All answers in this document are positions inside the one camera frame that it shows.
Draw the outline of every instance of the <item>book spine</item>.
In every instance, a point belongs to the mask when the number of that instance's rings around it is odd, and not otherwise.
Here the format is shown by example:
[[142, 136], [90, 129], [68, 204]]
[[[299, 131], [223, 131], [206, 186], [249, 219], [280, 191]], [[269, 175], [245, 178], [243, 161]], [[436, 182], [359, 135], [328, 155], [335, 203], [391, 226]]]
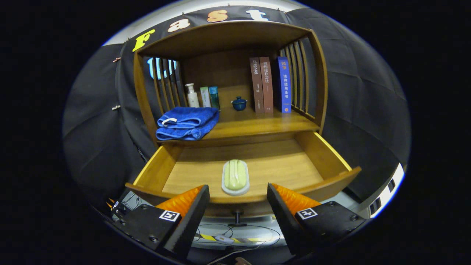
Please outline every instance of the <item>book spine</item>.
[[250, 58], [250, 72], [252, 74], [253, 102], [255, 113], [264, 113], [265, 108], [263, 106], [262, 77], [260, 71], [260, 61], [258, 57]]
[[263, 105], [265, 113], [273, 113], [273, 83], [271, 79], [270, 58], [260, 57], [262, 69]]
[[290, 69], [288, 67], [287, 57], [278, 57], [278, 67], [280, 68], [280, 96], [281, 99], [281, 112], [291, 112], [291, 79]]

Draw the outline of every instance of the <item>green soap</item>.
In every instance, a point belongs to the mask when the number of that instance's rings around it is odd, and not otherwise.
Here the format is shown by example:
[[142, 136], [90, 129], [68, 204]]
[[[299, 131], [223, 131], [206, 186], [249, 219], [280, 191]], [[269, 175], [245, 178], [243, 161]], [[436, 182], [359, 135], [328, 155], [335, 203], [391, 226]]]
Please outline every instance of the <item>green soap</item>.
[[[237, 162], [236, 170], [237, 170], [237, 178], [233, 176], [231, 178], [231, 169], [234, 168], [234, 164]], [[247, 176], [245, 174], [245, 166], [241, 162], [241, 160], [233, 159], [227, 164], [226, 169], [224, 171], [224, 185], [226, 188], [230, 190], [240, 190], [241, 188], [245, 187], [247, 183]]]

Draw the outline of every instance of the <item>yellow and black tape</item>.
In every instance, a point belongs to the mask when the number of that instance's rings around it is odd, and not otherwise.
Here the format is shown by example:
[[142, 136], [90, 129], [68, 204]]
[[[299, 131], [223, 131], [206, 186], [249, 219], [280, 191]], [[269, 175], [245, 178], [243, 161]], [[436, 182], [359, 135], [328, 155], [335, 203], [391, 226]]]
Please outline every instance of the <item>yellow and black tape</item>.
[[[210, 236], [210, 235], [204, 235], [204, 234], [195, 234], [195, 237], [197, 238], [202, 238], [206, 239], [209, 241], [218, 241], [216, 240], [215, 236]], [[233, 238], [231, 237], [230, 239], [234, 240], [234, 243], [253, 243], [253, 242], [261, 242], [261, 241], [270, 241], [270, 240], [264, 240], [262, 238]]]

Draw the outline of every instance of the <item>small lidded pot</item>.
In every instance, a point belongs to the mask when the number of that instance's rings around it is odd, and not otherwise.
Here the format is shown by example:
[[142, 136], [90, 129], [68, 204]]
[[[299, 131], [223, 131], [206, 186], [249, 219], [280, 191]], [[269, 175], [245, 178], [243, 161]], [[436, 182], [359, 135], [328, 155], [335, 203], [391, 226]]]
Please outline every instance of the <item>small lidded pot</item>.
[[236, 100], [231, 101], [232, 106], [237, 111], [244, 110], [245, 107], [247, 106], [247, 100], [241, 99], [241, 97], [236, 97], [236, 98], [237, 98]]

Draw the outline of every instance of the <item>blue towel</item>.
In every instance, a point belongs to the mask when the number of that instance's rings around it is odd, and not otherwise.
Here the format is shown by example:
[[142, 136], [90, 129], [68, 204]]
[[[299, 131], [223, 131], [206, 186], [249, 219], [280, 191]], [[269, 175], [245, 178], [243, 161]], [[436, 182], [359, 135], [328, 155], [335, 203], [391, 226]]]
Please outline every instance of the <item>blue towel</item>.
[[175, 107], [157, 120], [159, 127], [171, 129], [193, 129], [206, 124], [218, 112], [217, 108]]
[[196, 141], [209, 133], [219, 120], [219, 110], [217, 108], [184, 108], [188, 110], [182, 110], [183, 107], [176, 108], [180, 109], [175, 112], [175, 115], [172, 114], [173, 109], [166, 112], [164, 116], [159, 119], [159, 125], [169, 118], [175, 118], [177, 121], [169, 120], [163, 124], [164, 127], [157, 129], [155, 133], [157, 139], [161, 141]]

